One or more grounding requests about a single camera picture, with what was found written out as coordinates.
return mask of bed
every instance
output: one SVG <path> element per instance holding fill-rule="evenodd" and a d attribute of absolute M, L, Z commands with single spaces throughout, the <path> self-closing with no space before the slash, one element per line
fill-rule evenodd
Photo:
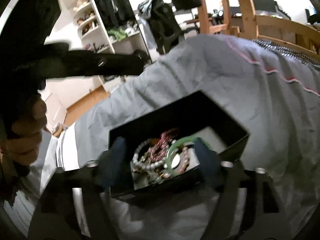
<path fill-rule="evenodd" d="M 14 206 L 5 206 L 12 221 L 26 236 L 36 199 L 56 167 L 73 170 L 97 159 L 108 149 L 110 129 L 197 90 L 250 131 L 241 161 L 246 169 L 268 170 L 296 235 L 319 203 L 320 67 L 223 34 L 187 39 L 121 85 L 59 139 L 44 134 L 34 172 L 21 182 Z M 202 185 L 151 209 L 109 198 L 107 209 L 120 239 L 191 240 L 201 238 L 218 197 Z M 244 197 L 239 191 L 231 234 L 239 230 Z M 81 231 L 90 236 L 79 189 L 74 201 Z"/>

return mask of green bangle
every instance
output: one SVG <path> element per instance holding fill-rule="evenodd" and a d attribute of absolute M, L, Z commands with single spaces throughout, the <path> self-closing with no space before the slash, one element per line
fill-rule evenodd
<path fill-rule="evenodd" d="M 195 142 L 198 139 L 198 137 L 195 136 L 187 136 L 187 137 L 183 137 L 179 140 L 177 140 L 174 144 L 172 144 L 170 146 L 170 148 L 168 149 L 167 152 L 167 158 L 165 160 L 165 163 L 167 164 L 167 169 L 169 170 L 169 173 L 171 175 L 176 175 L 174 170 L 171 167 L 172 164 L 172 160 L 173 158 L 176 156 L 177 151 L 175 151 L 177 148 L 179 148 L 181 145 L 183 145 L 186 142 Z"/>

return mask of computer monitor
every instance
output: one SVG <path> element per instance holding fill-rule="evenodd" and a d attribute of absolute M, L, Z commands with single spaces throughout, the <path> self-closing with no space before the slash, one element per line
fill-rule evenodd
<path fill-rule="evenodd" d="M 253 4 L 256 10 L 276 12 L 275 0 L 253 0 Z"/>
<path fill-rule="evenodd" d="M 241 13 L 240 6 L 230 6 L 230 12 L 231 12 L 231 15 Z"/>

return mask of hand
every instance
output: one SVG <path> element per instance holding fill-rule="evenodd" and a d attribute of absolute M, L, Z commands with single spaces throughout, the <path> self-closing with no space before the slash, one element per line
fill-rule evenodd
<path fill-rule="evenodd" d="M 42 140 L 41 129 L 47 124 L 45 113 L 47 107 L 40 96 L 22 117 L 15 121 L 11 130 L 19 135 L 18 139 L 8 140 L 6 148 L 11 158 L 21 165 L 30 165 L 39 154 L 39 145 Z"/>

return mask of wooden bunk bed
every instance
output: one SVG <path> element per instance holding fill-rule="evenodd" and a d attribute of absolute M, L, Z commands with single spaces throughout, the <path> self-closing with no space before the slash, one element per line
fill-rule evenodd
<path fill-rule="evenodd" d="M 266 39 L 281 46 L 288 47 L 289 49 L 303 52 L 309 57 L 320 61 L 320 31 L 291 20 L 256 15 L 252 0 L 239 0 L 240 10 L 242 12 L 243 30 L 240 31 L 239 26 L 231 25 L 229 0 L 222 0 L 224 23 L 210 26 L 205 0 L 201 1 L 202 6 L 198 7 L 201 33 L 208 34 L 221 32 L 246 39 Z M 296 43 L 261 35 L 261 33 L 259 33 L 259 26 L 272 26 L 295 33 L 297 37 Z"/>

